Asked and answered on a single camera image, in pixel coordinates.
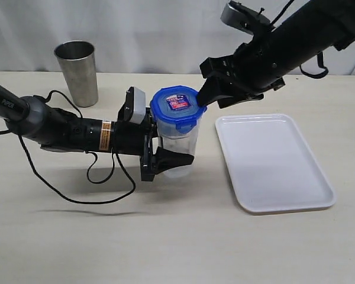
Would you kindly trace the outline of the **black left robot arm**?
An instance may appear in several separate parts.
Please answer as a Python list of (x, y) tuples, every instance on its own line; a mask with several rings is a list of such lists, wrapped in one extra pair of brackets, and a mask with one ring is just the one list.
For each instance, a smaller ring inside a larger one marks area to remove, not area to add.
[(163, 147), (153, 149), (157, 125), (146, 106), (146, 95), (136, 87), (126, 92), (116, 121), (84, 118), (48, 105), (51, 97), (17, 97), (0, 85), (0, 118), (9, 132), (37, 142), (54, 152), (94, 152), (138, 156), (143, 181), (193, 163), (194, 156)]

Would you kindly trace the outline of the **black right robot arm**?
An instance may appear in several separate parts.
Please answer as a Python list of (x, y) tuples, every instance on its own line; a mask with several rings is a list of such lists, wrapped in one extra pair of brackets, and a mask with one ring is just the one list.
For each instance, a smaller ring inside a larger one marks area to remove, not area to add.
[(201, 63), (200, 106), (217, 102), (226, 108), (261, 100), (265, 92), (285, 85), (284, 75), (313, 57), (323, 71), (310, 77), (321, 79), (328, 74), (323, 51), (344, 50), (355, 41), (355, 1), (308, 1), (278, 27), (261, 11), (230, 1), (221, 21), (253, 38), (231, 55)]

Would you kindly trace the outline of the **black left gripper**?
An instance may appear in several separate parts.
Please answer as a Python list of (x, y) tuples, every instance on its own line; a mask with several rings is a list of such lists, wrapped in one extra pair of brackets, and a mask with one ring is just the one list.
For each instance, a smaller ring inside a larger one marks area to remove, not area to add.
[(130, 88), (125, 93), (125, 102), (118, 111), (114, 124), (114, 149), (119, 154), (138, 156), (142, 181), (152, 181), (155, 175), (177, 167), (189, 166), (194, 156), (158, 147), (153, 155), (152, 139), (156, 137), (156, 125), (150, 107), (146, 104), (146, 116), (141, 124), (130, 122), (133, 99)]

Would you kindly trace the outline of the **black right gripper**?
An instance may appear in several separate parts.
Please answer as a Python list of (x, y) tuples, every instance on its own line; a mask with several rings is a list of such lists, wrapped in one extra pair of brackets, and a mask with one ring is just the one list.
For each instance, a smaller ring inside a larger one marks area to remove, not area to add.
[(261, 100), (268, 87), (251, 82), (251, 71), (263, 52), (260, 45), (275, 28), (263, 15), (264, 9), (253, 10), (251, 17), (252, 40), (242, 43), (231, 55), (209, 57), (200, 64), (205, 83), (197, 94), (199, 106), (218, 102), (225, 108), (240, 102)]

